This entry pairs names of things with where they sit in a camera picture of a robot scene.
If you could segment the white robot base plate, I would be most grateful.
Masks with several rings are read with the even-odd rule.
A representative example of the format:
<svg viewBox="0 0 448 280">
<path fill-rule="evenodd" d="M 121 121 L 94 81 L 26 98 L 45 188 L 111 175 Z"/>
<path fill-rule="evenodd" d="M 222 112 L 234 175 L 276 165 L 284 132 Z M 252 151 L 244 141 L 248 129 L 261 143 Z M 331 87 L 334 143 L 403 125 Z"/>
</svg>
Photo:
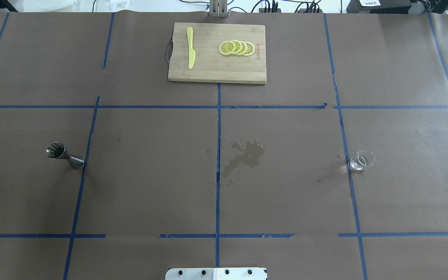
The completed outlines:
<svg viewBox="0 0 448 280">
<path fill-rule="evenodd" d="M 166 280 L 267 280 L 266 268 L 174 268 L 165 274 Z"/>
</svg>

